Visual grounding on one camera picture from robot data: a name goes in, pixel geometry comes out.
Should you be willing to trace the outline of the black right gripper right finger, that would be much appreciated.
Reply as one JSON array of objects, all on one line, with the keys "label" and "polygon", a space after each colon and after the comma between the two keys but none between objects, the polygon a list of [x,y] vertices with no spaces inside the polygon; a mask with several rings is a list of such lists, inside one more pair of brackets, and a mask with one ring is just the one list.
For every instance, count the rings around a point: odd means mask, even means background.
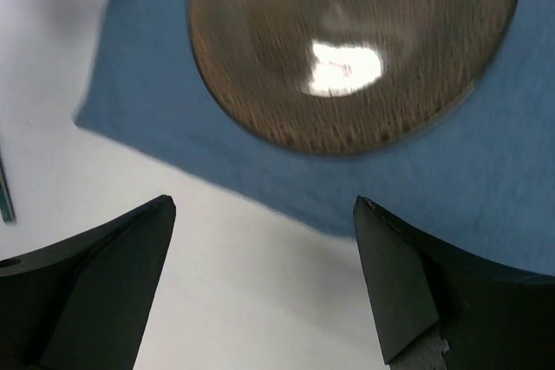
[{"label": "black right gripper right finger", "polygon": [[461,250],[368,198],[356,242],[392,369],[551,369],[554,279]]}]

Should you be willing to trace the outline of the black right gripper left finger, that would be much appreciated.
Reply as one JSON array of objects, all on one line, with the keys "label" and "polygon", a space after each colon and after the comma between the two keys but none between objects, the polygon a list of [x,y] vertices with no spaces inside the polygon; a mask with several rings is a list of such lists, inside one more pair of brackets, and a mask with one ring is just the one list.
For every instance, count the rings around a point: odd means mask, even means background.
[{"label": "black right gripper left finger", "polygon": [[1,262],[3,369],[134,367],[173,234],[161,195]]}]

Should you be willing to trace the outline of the blue cloth napkin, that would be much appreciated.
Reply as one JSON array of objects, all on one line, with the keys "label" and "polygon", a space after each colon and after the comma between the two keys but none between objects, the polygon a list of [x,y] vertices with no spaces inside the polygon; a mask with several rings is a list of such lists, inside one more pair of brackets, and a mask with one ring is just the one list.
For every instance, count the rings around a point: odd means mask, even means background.
[{"label": "blue cloth napkin", "polygon": [[76,124],[352,237],[366,196],[413,226],[495,262],[554,271],[554,0],[519,0],[493,64],[433,128],[350,159],[255,138],[209,95],[186,0],[110,0]]}]

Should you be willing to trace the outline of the dark round plate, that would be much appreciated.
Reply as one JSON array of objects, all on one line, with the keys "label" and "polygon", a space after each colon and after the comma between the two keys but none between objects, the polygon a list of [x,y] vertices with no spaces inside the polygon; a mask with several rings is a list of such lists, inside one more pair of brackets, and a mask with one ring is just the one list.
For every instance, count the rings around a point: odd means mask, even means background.
[{"label": "dark round plate", "polygon": [[207,90],[285,149],[354,155],[459,105],[502,43],[517,0],[190,0]]}]

